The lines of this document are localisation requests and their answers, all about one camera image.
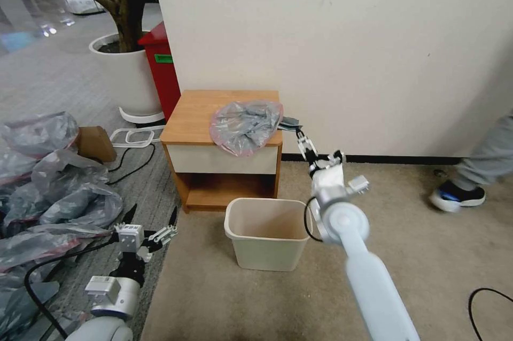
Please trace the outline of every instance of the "black shoe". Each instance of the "black shoe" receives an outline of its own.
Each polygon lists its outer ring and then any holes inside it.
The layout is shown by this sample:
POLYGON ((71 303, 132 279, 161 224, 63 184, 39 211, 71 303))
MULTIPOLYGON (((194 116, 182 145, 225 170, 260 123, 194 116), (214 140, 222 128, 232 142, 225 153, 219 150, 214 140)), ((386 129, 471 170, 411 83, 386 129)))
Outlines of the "black shoe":
POLYGON ((429 200, 440 210, 453 213, 460 207, 474 207, 484 203, 486 193, 483 188, 476 187, 473 190, 466 191, 460 189, 451 181, 445 181, 433 194, 429 200))

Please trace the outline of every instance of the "wooden tabletop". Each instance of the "wooden tabletop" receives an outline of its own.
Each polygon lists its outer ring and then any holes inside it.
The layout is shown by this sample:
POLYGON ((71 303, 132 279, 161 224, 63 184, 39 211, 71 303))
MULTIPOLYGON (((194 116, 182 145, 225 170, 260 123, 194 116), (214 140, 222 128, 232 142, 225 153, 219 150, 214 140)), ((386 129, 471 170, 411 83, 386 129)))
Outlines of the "wooden tabletop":
MULTIPOLYGON (((250 100, 279 102, 279 94, 278 91, 186 90, 160 140, 165 144, 214 145, 208 130, 212 114, 230 102, 250 100)), ((266 146, 279 146, 281 143, 282 132, 277 131, 266 146)))

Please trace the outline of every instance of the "floor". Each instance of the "floor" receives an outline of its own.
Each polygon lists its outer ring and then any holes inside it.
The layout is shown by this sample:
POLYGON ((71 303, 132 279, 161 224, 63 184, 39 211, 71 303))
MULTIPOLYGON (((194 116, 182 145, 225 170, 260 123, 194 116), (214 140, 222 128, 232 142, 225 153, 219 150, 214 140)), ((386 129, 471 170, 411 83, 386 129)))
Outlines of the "floor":
POLYGON ((65 0, 0 0, 0 57, 55 37, 77 18, 65 0))
MULTIPOLYGON (((3 46, 3 50, 0 48, 0 121, 67 110, 80 126, 100 125, 109 134, 116 128, 133 127, 121 119, 88 50, 90 41, 115 32, 110 16, 104 13, 75 17, 66 12, 62 0, 33 1, 0 0, 3 46), (9 35, 13 34, 23 34, 26 38, 11 39, 9 35)), ((148 4, 144 27, 151 29, 161 21, 158 4, 148 4)), ((0 139, 0 152, 4 149, 5 143, 0 139)), ((142 164, 150 150, 129 152, 123 169, 128 172, 142 164)), ((180 203, 160 146, 148 166, 115 188, 123 197, 125 208, 138 203, 134 223, 141 223, 147 229, 159 229, 167 224, 173 207, 180 203)), ((89 310, 90 302, 83 289, 92 275, 106 274, 116 268, 117 253, 115 246, 109 246, 83 256, 74 268, 62 269, 56 276, 61 282, 60 291, 50 308, 57 312, 89 310)), ((146 269, 138 312, 131 322, 135 339, 142 331, 164 255, 165 250, 155 253, 146 269)))
MULTIPOLYGON (((487 189, 482 207, 442 214, 426 203, 436 167, 347 164, 371 189, 354 199, 367 214, 367 246, 386 264, 423 341, 474 340, 472 290, 513 295, 513 179, 487 189)), ((279 198, 306 201, 307 166, 283 162, 279 198)), ((309 241, 293 272, 240 269, 223 214, 190 213, 170 244, 142 340, 364 340, 344 273, 345 254, 309 241)), ((483 340, 511 340, 513 306, 487 293, 475 300, 483 340)))
MULTIPOLYGON (((129 126, 87 49, 91 40, 115 30, 108 14, 75 17, 62 0, 0 0, 0 9, 0 120, 67 110, 80 125, 101 125, 109 133, 129 126)), ((144 27, 160 21, 158 5, 147 5, 144 27)), ((126 169, 148 154, 133 150, 126 169)), ((346 166, 349 176, 363 173, 371 181, 371 191, 355 200, 370 220, 368 247, 387 265, 421 339, 471 340, 469 293, 492 286, 513 294, 513 183, 509 179, 490 187, 483 207, 440 214, 425 201, 440 182, 433 170, 346 166)), ((139 204, 134 222, 151 229, 166 223, 179 203, 161 148, 137 177, 116 189, 125 207, 139 204)), ((283 163, 279 196, 307 199, 304 164, 283 163)), ((144 340, 366 338, 343 272, 342 249, 310 241, 291 273, 242 270, 222 222, 219 213, 181 215, 180 233, 167 254, 156 253, 146 270, 138 313, 130 324, 135 339, 143 331, 150 302, 144 340)), ((82 257, 76 267, 62 269, 51 309, 87 311, 83 288, 91 275, 115 268, 116 253, 113 247, 101 249, 82 257)), ((475 311, 483 339, 511 339, 513 312, 507 302, 483 294, 475 311)))

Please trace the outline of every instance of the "wastebasket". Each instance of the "wastebasket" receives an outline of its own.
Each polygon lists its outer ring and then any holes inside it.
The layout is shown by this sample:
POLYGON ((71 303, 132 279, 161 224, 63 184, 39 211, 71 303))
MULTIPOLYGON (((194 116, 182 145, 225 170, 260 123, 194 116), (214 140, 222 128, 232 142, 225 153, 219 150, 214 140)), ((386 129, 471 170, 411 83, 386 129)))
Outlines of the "wastebasket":
POLYGON ((139 39, 139 44, 146 50, 146 57, 167 122, 180 99, 180 88, 164 22, 139 39))
POLYGON ((224 231, 231 238, 237 263, 244 269, 291 272, 308 241, 296 200, 237 198, 226 208, 224 231))

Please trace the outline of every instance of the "nightstand drawer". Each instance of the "nightstand drawer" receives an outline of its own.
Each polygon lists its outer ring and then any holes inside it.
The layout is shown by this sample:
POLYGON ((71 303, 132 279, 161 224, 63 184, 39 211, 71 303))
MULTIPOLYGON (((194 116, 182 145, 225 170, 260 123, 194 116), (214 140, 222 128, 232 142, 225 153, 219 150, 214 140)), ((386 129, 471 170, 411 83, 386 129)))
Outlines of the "nightstand drawer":
POLYGON ((235 157, 217 146, 166 145, 176 173, 276 174, 278 147, 235 157))

